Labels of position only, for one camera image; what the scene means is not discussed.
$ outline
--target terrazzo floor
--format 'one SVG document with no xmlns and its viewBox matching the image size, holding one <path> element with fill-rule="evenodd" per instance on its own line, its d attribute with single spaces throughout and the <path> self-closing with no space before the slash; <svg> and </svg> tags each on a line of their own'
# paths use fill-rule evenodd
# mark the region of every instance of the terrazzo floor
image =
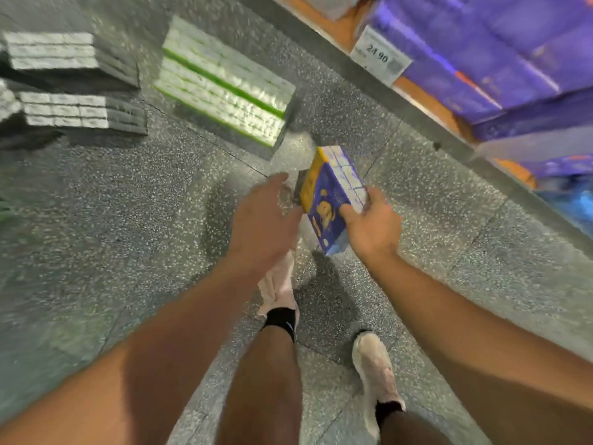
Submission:
<svg viewBox="0 0 593 445">
<path fill-rule="evenodd" d="M 344 146 L 364 180 L 386 192 L 404 217 L 406 259 L 593 360 L 590 260 L 235 0 L 28 0 L 25 8 L 23 0 L 0 0 L 0 26 L 93 28 L 136 57 L 143 89 L 134 103 L 147 109 L 150 134 L 132 144 L 88 148 L 61 139 L 0 154 L 0 190 L 18 213 L 0 227 L 0 423 L 207 272 L 226 250 L 237 202 L 273 172 L 294 178 L 307 168 L 311 137 Z M 301 107 L 271 162 L 192 124 L 150 87 L 171 13 L 297 86 Z M 455 444 L 488 443 L 352 252 L 327 259 L 301 241 L 295 286 L 302 444 L 372 443 L 349 360 L 362 328 L 388 346 L 411 410 Z M 170 444 L 212 442 L 231 370 L 261 327 L 257 304 Z"/>
</svg>

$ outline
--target sock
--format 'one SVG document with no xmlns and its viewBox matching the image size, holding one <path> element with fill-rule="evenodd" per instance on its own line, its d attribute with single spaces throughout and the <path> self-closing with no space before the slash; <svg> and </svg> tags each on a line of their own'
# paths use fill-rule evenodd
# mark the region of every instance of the sock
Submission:
<svg viewBox="0 0 593 445">
<path fill-rule="evenodd" d="M 267 313 L 266 322 L 262 329 L 270 325 L 279 326 L 291 335 L 292 342 L 294 343 L 296 322 L 297 312 L 294 309 L 288 307 L 276 307 Z"/>
<path fill-rule="evenodd" d="M 389 401 L 387 403 L 377 402 L 375 405 L 375 418 L 376 424 L 379 425 L 379 429 L 383 426 L 383 422 L 393 412 L 403 412 L 402 405 L 397 401 Z"/>
</svg>

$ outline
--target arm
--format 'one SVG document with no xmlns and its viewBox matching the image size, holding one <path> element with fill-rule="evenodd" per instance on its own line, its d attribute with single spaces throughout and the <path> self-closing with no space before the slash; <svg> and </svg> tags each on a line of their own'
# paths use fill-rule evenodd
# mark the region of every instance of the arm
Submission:
<svg viewBox="0 0 593 445">
<path fill-rule="evenodd" d="M 285 179 L 241 203 L 211 275 L 4 426 L 0 443 L 164 444 L 258 281 L 297 238 L 302 210 L 285 217 L 278 207 Z"/>
<path fill-rule="evenodd" d="M 590 440 L 593 364 L 406 263 L 400 217 L 378 189 L 369 196 L 362 215 L 340 209 L 352 247 L 485 434 L 495 444 Z"/>
</svg>

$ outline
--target white price label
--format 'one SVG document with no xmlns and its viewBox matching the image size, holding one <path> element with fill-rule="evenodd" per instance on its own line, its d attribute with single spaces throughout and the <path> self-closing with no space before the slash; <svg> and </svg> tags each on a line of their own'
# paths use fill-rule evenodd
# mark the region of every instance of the white price label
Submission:
<svg viewBox="0 0 593 445">
<path fill-rule="evenodd" d="M 412 62 L 369 25 L 362 31 L 350 58 L 388 86 L 393 85 Z"/>
</svg>

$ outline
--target sneaker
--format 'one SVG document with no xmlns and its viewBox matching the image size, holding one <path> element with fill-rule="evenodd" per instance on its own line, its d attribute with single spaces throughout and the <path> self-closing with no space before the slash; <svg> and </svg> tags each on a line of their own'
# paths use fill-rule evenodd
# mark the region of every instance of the sneaker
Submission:
<svg viewBox="0 0 593 445">
<path fill-rule="evenodd" d="M 263 298 L 263 305 L 259 308 L 257 315 L 267 317 L 267 313 L 277 307 L 294 309 L 296 311 L 296 329 L 300 312 L 292 290 L 291 278 L 294 266 L 295 254 L 293 250 L 290 250 L 257 284 Z"/>
<path fill-rule="evenodd" d="M 360 333 L 352 347 L 352 361 L 360 375 L 364 387 L 364 419 L 369 433 L 379 440 L 379 425 L 376 423 L 375 406 L 377 402 L 397 401 L 406 410 L 404 400 L 397 393 L 396 378 L 387 348 L 373 332 Z"/>
</svg>

